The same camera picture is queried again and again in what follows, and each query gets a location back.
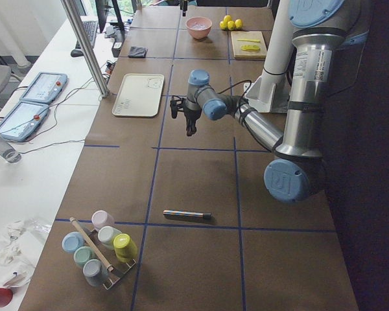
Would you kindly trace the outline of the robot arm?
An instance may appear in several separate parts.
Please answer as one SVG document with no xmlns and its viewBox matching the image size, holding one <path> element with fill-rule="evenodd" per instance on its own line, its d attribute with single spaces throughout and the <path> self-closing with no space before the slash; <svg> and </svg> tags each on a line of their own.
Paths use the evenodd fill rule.
<svg viewBox="0 0 389 311">
<path fill-rule="evenodd" d="M 231 115 L 274 153 L 263 175 L 269 193 L 287 203 L 307 199 L 325 184 L 320 126 L 335 53 L 366 41 L 371 13 L 371 1 L 281 1 L 263 71 L 251 89 L 218 94 L 209 73 L 197 69 L 172 114 L 185 115 L 187 135 L 202 115 L 212 121 Z"/>
</svg>

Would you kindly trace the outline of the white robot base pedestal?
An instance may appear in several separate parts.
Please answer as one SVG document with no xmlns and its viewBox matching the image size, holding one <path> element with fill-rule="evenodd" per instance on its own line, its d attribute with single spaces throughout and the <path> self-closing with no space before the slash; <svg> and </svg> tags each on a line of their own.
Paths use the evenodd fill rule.
<svg viewBox="0 0 389 311">
<path fill-rule="evenodd" d="M 246 93 L 249 105 L 261 113 L 284 113 L 287 111 L 290 91 L 287 70 L 294 49 L 289 5 L 289 0 L 279 2 L 261 76 Z"/>
</svg>

